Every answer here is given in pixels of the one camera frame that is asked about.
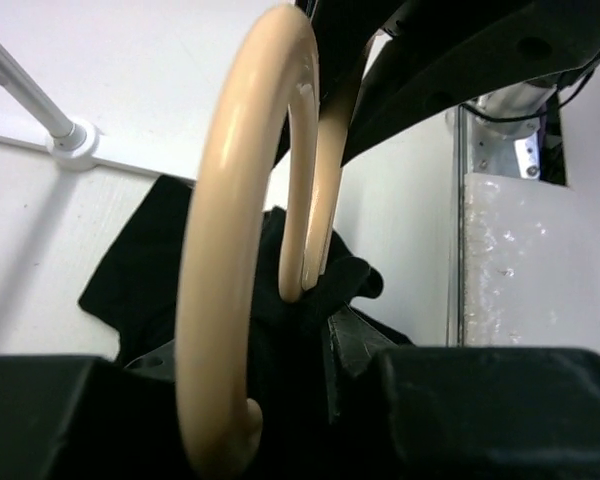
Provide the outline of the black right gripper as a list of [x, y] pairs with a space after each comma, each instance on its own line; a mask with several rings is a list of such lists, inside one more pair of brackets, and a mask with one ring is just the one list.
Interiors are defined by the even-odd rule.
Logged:
[[600, 1], [300, 1], [323, 104], [367, 42], [390, 34], [362, 83], [343, 160], [462, 102], [562, 71], [600, 49]]

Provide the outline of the black t shirt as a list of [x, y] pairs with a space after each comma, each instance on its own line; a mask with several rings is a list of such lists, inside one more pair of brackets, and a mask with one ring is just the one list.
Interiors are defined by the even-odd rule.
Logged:
[[193, 195], [184, 183], [162, 176], [104, 255], [78, 305], [119, 334], [119, 364], [126, 366], [172, 339], [177, 313], [199, 300], [221, 323], [219, 311], [246, 294], [249, 331], [220, 339], [249, 342], [250, 376], [314, 376], [322, 368], [321, 331], [327, 319], [357, 297], [375, 299], [383, 290], [380, 273], [354, 256], [338, 234], [331, 237], [325, 273], [296, 302], [282, 300], [279, 257], [286, 220], [283, 209], [264, 213], [256, 260], [241, 280], [227, 263], [247, 254], [243, 239], [206, 242], [201, 254], [184, 251], [194, 236], [185, 230], [185, 208]]

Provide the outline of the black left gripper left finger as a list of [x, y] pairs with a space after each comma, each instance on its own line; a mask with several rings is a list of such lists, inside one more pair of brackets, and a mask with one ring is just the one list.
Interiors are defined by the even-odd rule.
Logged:
[[142, 377], [173, 383], [175, 381], [174, 348], [175, 341], [168, 341], [132, 360], [125, 369]]

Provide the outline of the beige plastic hanger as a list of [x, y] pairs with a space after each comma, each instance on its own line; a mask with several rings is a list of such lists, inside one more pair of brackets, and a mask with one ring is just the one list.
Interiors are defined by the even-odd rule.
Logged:
[[[278, 288], [287, 302], [315, 286], [328, 255], [341, 163], [366, 59], [328, 108], [319, 100], [317, 42], [298, 7], [269, 9], [246, 36], [226, 78], [208, 131], [186, 232], [187, 253], [206, 242], [244, 241], [247, 254], [227, 264], [241, 280], [257, 255], [263, 206], [279, 135], [288, 127], [291, 167]], [[221, 323], [195, 300], [177, 313], [175, 389], [179, 428], [193, 470], [205, 479], [233, 479], [256, 455], [262, 412], [247, 395], [246, 294], [222, 306]]]

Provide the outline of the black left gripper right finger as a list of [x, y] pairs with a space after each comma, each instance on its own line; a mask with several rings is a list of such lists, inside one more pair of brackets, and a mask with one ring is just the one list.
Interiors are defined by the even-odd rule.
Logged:
[[395, 343], [348, 305], [328, 320], [336, 366], [344, 375], [362, 374], [372, 358]]

